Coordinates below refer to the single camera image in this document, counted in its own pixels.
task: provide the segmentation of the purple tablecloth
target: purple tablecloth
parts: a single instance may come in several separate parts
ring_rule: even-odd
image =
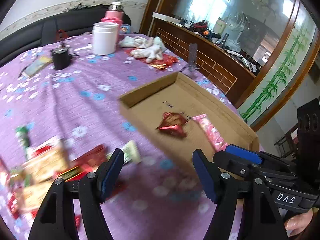
[[[67,44],[77,49],[88,42],[89,35],[73,37]],[[128,184],[127,189],[101,205],[114,239],[203,239],[216,205],[119,114],[117,102],[120,95],[178,71],[186,62],[179,59],[172,68],[160,72],[133,59],[125,49],[117,48],[106,57],[83,49],[78,51],[80,57],[62,71],[49,65],[31,79],[17,79],[36,54],[49,55],[56,46],[30,50],[0,69],[0,157],[5,164],[12,168],[25,162],[15,138],[18,126],[28,127],[33,146],[55,135],[63,138],[71,160],[99,144],[113,151],[135,140],[142,162],[123,167],[120,177]],[[195,81],[237,112],[199,72]],[[32,217],[24,214],[14,220],[6,206],[7,196],[7,189],[0,185],[0,214],[18,240],[28,239]],[[75,213],[80,214],[79,202],[74,202]],[[237,237],[241,213],[239,204],[230,239]],[[79,237],[87,239],[83,224]]]

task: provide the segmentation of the glass panel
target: glass panel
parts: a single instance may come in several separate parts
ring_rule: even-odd
[[[282,52],[254,92],[239,107],[242,118],[250,125],[276,100],[304,60],[316,25],[301,4],[297,20]]]
[[[222,36],[229,34],[226,45],[264,65],[288,23],[293,3],[294,0],[179,0],[172,14],[193,22],[208,21],[211,30],[220,18],[222,27],[217,26],[215,31],[220,30]]]

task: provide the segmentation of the metal screw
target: metal screw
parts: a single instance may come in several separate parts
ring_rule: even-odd
[[[261,185],[263,183],[262,179],[260,178],[256,178],[254,182],[257,183],[258,185]]]
[[[93,172],[93,171],[91,171],[91,172],[89,172],[89,173],[87,174],[87,177],[88,177],[89,179],[93,179],[95,176],[96,176],[96,173]]]
[[[221,177],[223,177],[224,179],[229,179],[230,178],[230,174],[227,172],[224,172],[221,174]]]
[[[61,178],[57,178],[57,179],[54,181],[54,183],[55,183],[56,185],[61,184],[61,182],[62,182],[62,179],[61,179]]]

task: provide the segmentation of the black leather couch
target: black leather couch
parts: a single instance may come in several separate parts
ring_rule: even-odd
[[[57,30],[64,30],[70,37],[92,31],[93,24],[100,22],[107,9],[108,6],[97,5],[64,12],[17,30],[0,41],[0,68],[29,49],[55,43]],[[131,25],[126,14],[123,22]]]

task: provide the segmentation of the bamboo painting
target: bamboo painting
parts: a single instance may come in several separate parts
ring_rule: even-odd
[[[293,74],[292,68],[296,66],[296,55],[301,51],[304,52],[309,42],[309,38],[307,38],[310,35],[308,22],[304,21],[299,30],[295,28],[293,31],[295,32],[295,35],[292,35],[294,42],[289,50],[282,52],[285,55],[285,59],[280,64],[278,70],[247,111],[240,114],[245,122],[254,113],[261,113],[261,104],[267,100],[274,99],[277,96],[279,85],[283,84],[286,86],[288,77]]]

